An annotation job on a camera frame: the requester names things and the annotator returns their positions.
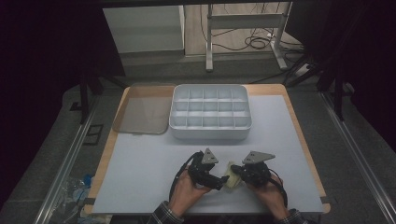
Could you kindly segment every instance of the person's arm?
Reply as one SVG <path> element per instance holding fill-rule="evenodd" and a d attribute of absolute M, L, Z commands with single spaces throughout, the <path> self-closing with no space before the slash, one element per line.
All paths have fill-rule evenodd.
<path fill-rule="evenodd" d="M 272 175 L 271 176 L 277 183 L 281 184 L 281 180 Z M 296 209 L 288 210 L 284 204 L 283 196 L 279 189 L 272 183 L 268 182 L 265 186 L 255 188 L 251 185 L 247 185 L 259 198 L 259 200 L 267 206 L 272 215 L 274 216 L 275 222 L 278 224 L 307 224 L 312 223 L 305 220 L 300 212 Z"/>
<path fill-rule="evenodd" d="M 175 186 L 170 202 L 162 202 L 151 214 L 148 224 L 179 224 L 184 221 L 184 213 L 211 189 L 196 188 L 185 170 Z"/>

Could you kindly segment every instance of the metal frame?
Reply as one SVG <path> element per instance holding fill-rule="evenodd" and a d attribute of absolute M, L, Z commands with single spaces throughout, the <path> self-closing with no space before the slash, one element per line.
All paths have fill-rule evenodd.
<path fill-rule="evenodd" d="M 212 30 L 219 29 L 251 29 L 278 28 L 275 41 L 271 41 L 277 63 L 281 70 L 288 69 L 279 50 L 280 39 L 285 30 L 291 2 L 285 6 L 282 13 L 259 15 L 212 15 L 212 5 L 207 5 L 207 41 L 206 41 L 206 71 L 213 71 Z"/>
<path fill-rule="evenodd" d="M 376 177 L 367 160 L 364 158 L 364 155 L 361 152 L 361 148 L 353 138 L 345 122 L 342 121 L 338 117 L 338 115 L 332 110 L 332 97 L 328 92 L 320 92 L 319 96 L 323 99 L 327 110 L 332 118 L 332 121 L 337 128 L 337 131 L 341 134 L 342 138 L 346 143 L 346 147 L 350 153 L 350 156 L 355 161 L 356 166 L 361 172 L 361 176 L 364 178 L 367 187 L 374 195 L 374 198 L 378 203 L 378 206 L 384 214 L 385 218 L 387 219 L 387 222 L 389 224 L 396 223 L 396 207 L 392 199 L 388 195 L 385 187 Z"/>
<path fill-rule="evenodd" d="M 70 146 L 64 158 L 64 161 L 58 171 L 58 174 L 55 176 L 55 179 L 53 180 L 52 185 L 49 188 L 49 192 L 47 193 L 47 196 L 44 199 L 44 202 L 42 203 L 40 210 L 38 211 L 38 214 L 34 222 L 35 224 L 49 223 L 50 217 L 52 215 L 52 209 L 59 200 L 59 196 L 60 196 L 59 193 L 61 191 L 62 184 L 69 176 L 70 171 L 73 168 L 76 157 L 84 141 L 84 137 L 87 134 L 87 131 L 94 117 L 96 107 L 99 104 L 99 99 L 100 99 L 99 96 L 93 96 L 91 102 L 91 112 L 88 115 L 87 120 L 79 127 L 76 137 L 73 140 L 73 143 Z"/>

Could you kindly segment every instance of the floor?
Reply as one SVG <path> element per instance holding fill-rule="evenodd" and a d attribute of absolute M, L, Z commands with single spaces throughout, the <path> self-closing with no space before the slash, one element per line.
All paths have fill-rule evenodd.
<path fill-rule="evenodd" d="M 199 50 L 192 52 L 191 55 L 195 56 L 190 57 L 172 52 L 123 54 L 121 59 L 127 77 L 120 77 L 120 80 L 128 84 L 141 82 L 248 84 L 281 83 L 284 79 L 271 52 L 223 53 L 215 55 L 213 73 L 205 71 L 205 57 L 199 56 L 203 54 Z M 367 187 L 342 135 L 336 129 L 323 99 L 317 92 L 315 87 L 317 80 L 318 77 L 311 77 L 296 87 L 288 88 L 288 94 L 332 207 L 330 213 L 322 216 L 321 223 L 389 223 L 373 193 Z M 98 139 L 92 136 L 83 139 L 85 144 L 78 149 L 75 161 L 66 176 L 69 183 L 73 180 L 81 180 L 84 175 L 95 174 L 120 103 L 122 89 L 106 80 L 101 81 L 105 86 L 105 92 L 95 98 L 97 104 L 91 125 L 103 129 Z M 81 128 L 80 112 L 70 110 L 74 102 L 79 102 L 78 87 L 64 94 L 63 108 L 42 148 L 3 207 L 0 223 L 35 222 L 53 180 L 59 174 L 62 162 L 68 156 L 76 133 Z M 349 96 L 344 97 L 343 108 L 345 124 L 379 182 L 395 203 L 396 178 L 393 174 L 396 168 L 395 153 L 350 103 Z M 46 220 L 50 223 L 61 223 L 60 220 L 71 215 L 59 211 L 56 209 L 53 213 L 56 215 L 49 216 Z M 141 218 L 145 219 L 114 217 L 111 223 L 139 223 Z"/>

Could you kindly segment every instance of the black curtain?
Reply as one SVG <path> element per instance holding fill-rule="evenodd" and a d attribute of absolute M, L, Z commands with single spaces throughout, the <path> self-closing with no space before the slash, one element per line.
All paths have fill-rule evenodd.
<path fill-rule="evenodd" d="M 124 76 L 96 4 L 0 3 L 1 205 L 41 147 L 81 72 Z"/>
<path fill-rule="evenodd" d="M 396 1 L 374 1 L 346 47 L 352 102 L 396 151 Z"/>

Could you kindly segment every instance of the plaid sleeve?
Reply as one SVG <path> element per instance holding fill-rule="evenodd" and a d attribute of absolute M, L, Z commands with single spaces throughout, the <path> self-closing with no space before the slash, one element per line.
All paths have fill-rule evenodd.
<path fill-rule="evenodd" d="M 308 224 L 308 221 L 301 216 L 298 210 L 291 209 L 289 212 L 289 217 L 276 222 L 276 224 Z"/>
<path fill-rule="evenodd" d="M 148 220 L 148 224 L 180 224 L 184 219 L 175 216 L 168 208 L 168 202 L 164 201 L 155 209 Z"/>

